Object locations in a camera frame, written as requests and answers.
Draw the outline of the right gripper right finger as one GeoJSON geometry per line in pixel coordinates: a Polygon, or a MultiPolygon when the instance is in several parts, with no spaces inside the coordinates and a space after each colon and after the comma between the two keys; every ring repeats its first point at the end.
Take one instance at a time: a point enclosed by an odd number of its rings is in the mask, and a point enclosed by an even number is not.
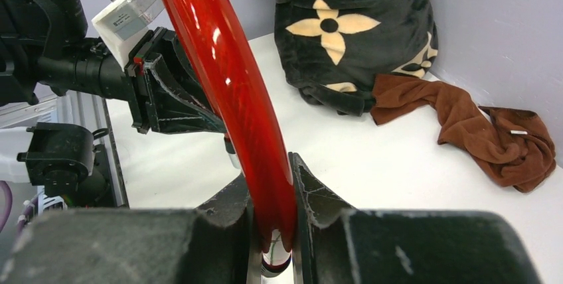
{"type": "Polygon", "coordinates": [[[539,283],[521,239],[486,211],[358,209],[289,154],[295,283],[539,283]]]}

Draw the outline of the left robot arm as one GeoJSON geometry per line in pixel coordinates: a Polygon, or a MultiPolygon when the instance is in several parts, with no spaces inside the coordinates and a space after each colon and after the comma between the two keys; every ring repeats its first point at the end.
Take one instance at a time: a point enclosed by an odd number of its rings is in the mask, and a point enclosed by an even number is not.
{"type": "MultiPolygon", "coordinates": [[[[1,0],[1,103],[37,105],[38,84],[127,102],[139,133],[225,133],[174,31],[149,24],[162,0],[112,0],[93,19],[81,0],[1,0]]],[[[16,156],[23,177],[70,207],[127,205],[117,155],[77,125],[39,123],[16,156]]]]}

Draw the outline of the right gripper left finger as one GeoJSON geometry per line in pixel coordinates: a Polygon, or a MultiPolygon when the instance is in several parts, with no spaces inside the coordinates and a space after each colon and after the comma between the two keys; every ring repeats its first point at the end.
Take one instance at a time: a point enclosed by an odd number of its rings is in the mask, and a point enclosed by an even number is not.
{"type": "Polygon", "coordinates": [[[43,214],[15,242],[2,283],[245,283],[252,215],[244,177],[193,209],[43,214]]]}

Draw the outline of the red cable lock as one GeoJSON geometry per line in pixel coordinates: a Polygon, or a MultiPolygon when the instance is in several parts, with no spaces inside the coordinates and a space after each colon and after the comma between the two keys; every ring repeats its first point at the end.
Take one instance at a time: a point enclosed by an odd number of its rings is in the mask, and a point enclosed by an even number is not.
{"type": "Polygon", "coordinates": [[[254,205],[262,271],[284,272],[297,226],[293,175],[271,99],[229,0],[163,0],[212,108],[223,120],[254,205]]]}

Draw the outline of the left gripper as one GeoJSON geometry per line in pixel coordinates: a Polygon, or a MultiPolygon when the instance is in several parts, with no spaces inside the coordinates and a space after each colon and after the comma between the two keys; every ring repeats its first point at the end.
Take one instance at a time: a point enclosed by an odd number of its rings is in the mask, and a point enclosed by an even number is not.
{"type": "Polygon", "coordinates": [[[131,86],[127,95],[131,126],[138,133],[226,133],[175,31],[148,30],[129,54],[124,79],[131,86]]]}

